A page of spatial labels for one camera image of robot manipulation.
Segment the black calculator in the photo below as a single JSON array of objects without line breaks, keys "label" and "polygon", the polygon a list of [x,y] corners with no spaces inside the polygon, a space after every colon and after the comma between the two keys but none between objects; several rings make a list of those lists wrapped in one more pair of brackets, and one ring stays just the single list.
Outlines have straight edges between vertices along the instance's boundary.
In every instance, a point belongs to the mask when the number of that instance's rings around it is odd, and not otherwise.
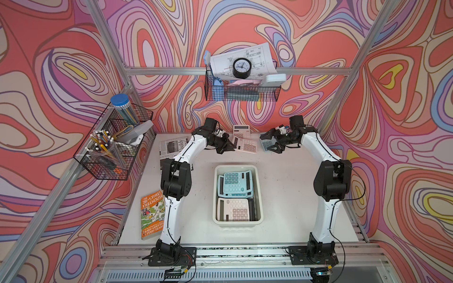
[{"label": "black calculator", "polygon": [[248,207],[249,207],[249,220],[250,222],[254,222],[256,221],[256,209],[253,198],[248,198]]}]

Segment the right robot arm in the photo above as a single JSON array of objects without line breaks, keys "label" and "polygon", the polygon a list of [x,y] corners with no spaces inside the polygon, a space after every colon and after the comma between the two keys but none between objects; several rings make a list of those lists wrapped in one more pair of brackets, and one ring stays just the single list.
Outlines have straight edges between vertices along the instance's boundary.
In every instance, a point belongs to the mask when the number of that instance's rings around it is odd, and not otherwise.
[{"label": "right robot arm", "polygon": [[260,135],[261,140],[274,140],[268,151],[281,154],[294,145],[306,148],[318,163],[313,187],[318,196],[315,226],[310,232],[306,251],[297,246],[288,248],[291,256],[305,255],[314,264],[336,265],[337,239],[333,229],[341,202],[350,191],[352,164],[333,153],[320,137],[318,130],[304,122],[302,115],[289,119],[290,126],[275,127]]}]

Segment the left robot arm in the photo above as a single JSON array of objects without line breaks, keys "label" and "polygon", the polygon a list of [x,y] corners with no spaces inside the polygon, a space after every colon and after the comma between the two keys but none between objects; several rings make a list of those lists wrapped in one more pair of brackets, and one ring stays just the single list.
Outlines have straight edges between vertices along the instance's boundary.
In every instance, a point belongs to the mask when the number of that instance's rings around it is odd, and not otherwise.
[{"label": "left robot arm", "polygon": [[177,228],[179,207],[192,187],[192,164],[196,157],[208,146],[218,154],[234,151],[229,134],[220,128],[219,122],[207,118],[203,126],[191,133],[186,146],[173,158],[162,162],[160,188],[165,201],[164,228],[156,243],[157,252],[176,261],[185,250],[180,245]]}]

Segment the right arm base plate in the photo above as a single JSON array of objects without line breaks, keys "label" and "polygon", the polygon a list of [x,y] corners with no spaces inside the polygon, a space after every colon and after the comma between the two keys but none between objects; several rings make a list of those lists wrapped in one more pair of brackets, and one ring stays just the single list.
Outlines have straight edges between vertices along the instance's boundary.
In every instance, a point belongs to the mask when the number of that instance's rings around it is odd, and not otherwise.
[{"label": "right arm base plate", "polygon": [[317,249],[311,246],[288,246],[286,248],[292,265],[323,265],[335,266],[339,263],[335,249],[322,247]]}]

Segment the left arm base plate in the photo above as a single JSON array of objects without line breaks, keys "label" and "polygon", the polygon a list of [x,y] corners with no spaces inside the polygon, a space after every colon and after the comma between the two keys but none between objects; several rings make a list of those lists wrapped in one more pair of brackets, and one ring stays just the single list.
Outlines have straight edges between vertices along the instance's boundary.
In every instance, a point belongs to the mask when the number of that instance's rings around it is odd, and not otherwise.
[{"label": "left arm base plate", "polygon": [[194,265],[197,257],[195,247],[177,247],[176,253],[171,255],[170,252],[162,252],[157,248],[152,248],[151,254],[147,258],[148,266],[182,266],[188,267]]}]

